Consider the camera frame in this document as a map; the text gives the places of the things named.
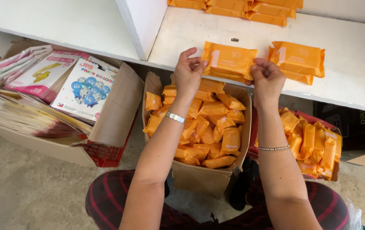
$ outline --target party balloon package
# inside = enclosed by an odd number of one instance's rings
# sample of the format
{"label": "party balloon package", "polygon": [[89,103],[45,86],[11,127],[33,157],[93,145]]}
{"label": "party balloon package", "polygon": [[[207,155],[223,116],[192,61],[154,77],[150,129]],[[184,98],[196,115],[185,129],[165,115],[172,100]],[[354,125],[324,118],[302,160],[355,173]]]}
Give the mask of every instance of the party balloon package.
{"label": "party balloon package", "polygon": [[103,70],[104,63],[92,57],[82,57],[67,77],[52,107],[77,117],[95,122],[102,111],[110,93],[118,69],[109,66]]}

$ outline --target hand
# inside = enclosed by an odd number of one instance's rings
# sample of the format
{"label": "hand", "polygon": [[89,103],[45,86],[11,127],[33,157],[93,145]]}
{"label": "hand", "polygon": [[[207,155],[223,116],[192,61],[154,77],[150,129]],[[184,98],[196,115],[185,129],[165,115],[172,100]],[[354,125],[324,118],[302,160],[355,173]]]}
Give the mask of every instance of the hand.
{"label": "hand", "polygon": [[255,63],[256,65],[251,66],[251,73],[255,79],[253,105],[260,112],[277,110],[286,77],[271,61],[256,58]]}
{"label": "hand", "polygon": [[188,58],[196,52],[197,48],[195,47],[182,52],[175,67],[177,97],[183,100],[192,101],[194,99],[200,87],[201,75],[208,65],[207,61],[200,63],[201,57]]}

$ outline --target silver bracelet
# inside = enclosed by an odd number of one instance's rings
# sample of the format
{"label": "silver bracelet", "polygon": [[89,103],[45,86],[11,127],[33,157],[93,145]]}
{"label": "silver bracelet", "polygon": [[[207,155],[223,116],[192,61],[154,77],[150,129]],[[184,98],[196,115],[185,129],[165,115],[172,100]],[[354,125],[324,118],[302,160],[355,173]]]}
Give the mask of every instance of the silver bracelet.
{"label": "silver bracelet", "polygon": [[181,118],[180,116],[178,116],[177,114],[174,114],[174,113],[171,113],[171,112],[167,112],[166,114],[165,114],[165,116],[166,117],[169,117],[169,118],[171,118],[171,119],[173,119],[173,120],[176,120],[176,121],[178,121],[178,122],[180,122],[180,123],[185,123],[185,119],[184,118]]}
{"label": "silver bracelet", "polygon": [[266,150],[266,151],[276,151],[276,150],[283,150],[283,149],[288,149],[288,148],[290,148],[290,144],[288,144],[286,147],[279,147],[279,148],[274,148],[274,149],[258,147],[259,150]]}

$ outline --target open cardboard box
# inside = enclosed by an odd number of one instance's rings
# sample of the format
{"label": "open cardboard box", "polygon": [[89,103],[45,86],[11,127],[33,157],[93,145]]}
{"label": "open cardboard box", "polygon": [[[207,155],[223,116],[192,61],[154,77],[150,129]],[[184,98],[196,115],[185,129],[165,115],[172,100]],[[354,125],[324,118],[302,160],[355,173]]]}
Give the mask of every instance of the open cardboard box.
{"label": "open cardboard box", "polygon": [[[341,136],[341,133],[340,133],[340,130],[335,127],[334,125],[326,122],[326,121],[323,121],[319,118],[316,118],[310,114],[307,114],[307,113],[304,113],[304,112],[301,112],[301,111],[292,111],[290,110],[290,112],[292,112],[295,116],[299,117],[299,115],[302,115],[302,117],[304,117],[308,123],[310,124],[314,124],[316,123],[317,121],[320,121],[320,123],[325,127],[325,128],[330,128],[334,133],[337,133]],[[253,160],[258,160],[258,152],[259,152],[259,149],[255,146],[255,143],[256,143],[256,137],[258,136],[258,112],[256,111],[255,108],[253,108],[252,110],[252,131],[251,131],[251,138],[250,138],[250,143],[249,143],[249,149],[248,149],[248,153],[247,153],[247,157],[253,159]],[[339,170],[339,163],[335,163],[334,164],[334,169],[333,169],[333,176],[332,176],[332,179],[331,181],[337,181],[338,180],[338,170]],[[315,178],[315,177],[312,177],[312,176],[309,176],[309,175],[303,175],[303,177],[305,179],[315,179],[315,180],[318,180],[318,179],[323,179],[322,177],[318,177],[318,178]]]}
{"label": "open cardboard box", "polygon": [[[171,77],[171,83],[175,84],[173,77]],[[146,91],[156,95],[162,94],[163,86],[161,85],[159,76],[149,72],[145,81],[142,108],[144,127],[148,123],[150,113],[152,113],[152,111],[146,111],[145,108]],[[242,171],[242,163],[249,147],[249,139],[251,134],[251,97],[244,88],[236,85],[226,84],[224,91],[234,97],[237,97],[238,100],[246,106],[246,110],[243,111],[246,121],[242,124],[242,135],[239,149],[240,155],[236,158],[236,161],[231,166],[227,167],[226,169],[215,170],[207,169],[201,166],[186,165],[178,161],[173,161],[171,169],[173,170],[172,175],[174,178],[174,188],[197,191],[212,196],[216,199],[220,199],[223,196],[226,187],[228,186],[232,172],[234,170]],[[147,143],[150,139],[150,135],[145,133],[144,138]]]}
{"label": "open cardboard box", "polygon": [[[32,46],[46,45],[36,40],[20,40],[12,42],[4,59],[20,53]],[[52,44],[54,50],[73,50]],[[119,68],[111,93],[105,101],[99,119],[87,139],[78,136],[69,138],[40,138],[15,133],[0,126],[0,135],[16,144],[39,151],[54,158],[87,167],[96,167],[83,146],[79,144],[100,143],[113,147],[124,147],[136,111],[143,94],[144,82],[126,63],[100,55],[92,55],[99,60]]]}

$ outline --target woman's right hand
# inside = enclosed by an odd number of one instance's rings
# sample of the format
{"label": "woman's right hand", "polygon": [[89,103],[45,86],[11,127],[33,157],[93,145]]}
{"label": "woman's right hand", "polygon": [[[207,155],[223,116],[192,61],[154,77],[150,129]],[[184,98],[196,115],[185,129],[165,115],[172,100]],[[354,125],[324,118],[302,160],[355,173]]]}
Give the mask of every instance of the woman's right hand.
{"label": "woman's right hand", "polygon": [[277,111],[279,96],[286,81],[285,75],[273,62],[256,58],[251,66],[251,73],[255,80],[253,106],[258,112]]}

